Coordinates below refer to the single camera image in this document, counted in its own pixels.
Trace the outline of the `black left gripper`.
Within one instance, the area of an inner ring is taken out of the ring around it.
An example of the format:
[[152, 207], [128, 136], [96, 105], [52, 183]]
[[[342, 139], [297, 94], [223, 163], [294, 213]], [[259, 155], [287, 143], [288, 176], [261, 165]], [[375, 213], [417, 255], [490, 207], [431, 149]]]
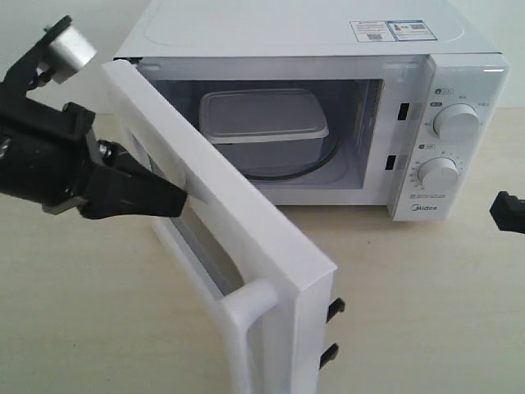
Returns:
[[187, 192], [149, 171], [121, 144], [96, 140], [95, 113], [1, 93], [1, 192], [59, 214], [176, 218]]

